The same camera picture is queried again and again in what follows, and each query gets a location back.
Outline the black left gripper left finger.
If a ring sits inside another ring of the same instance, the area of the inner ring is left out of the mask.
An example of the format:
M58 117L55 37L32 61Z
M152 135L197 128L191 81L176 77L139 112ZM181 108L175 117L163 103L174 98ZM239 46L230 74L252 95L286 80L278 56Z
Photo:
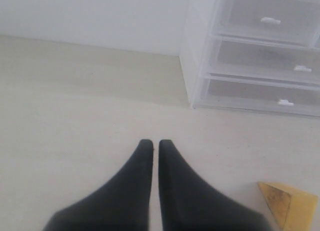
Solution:
M147 231L153 177L153 142L139 141L124 166L84 199L56 212L46 231Z

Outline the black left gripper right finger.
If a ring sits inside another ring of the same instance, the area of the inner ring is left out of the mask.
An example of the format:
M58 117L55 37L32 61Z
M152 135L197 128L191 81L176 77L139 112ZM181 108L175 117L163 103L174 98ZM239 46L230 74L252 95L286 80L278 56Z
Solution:
M168 139L159 142L158 188L164 231L272 230L264 215L202 179Z

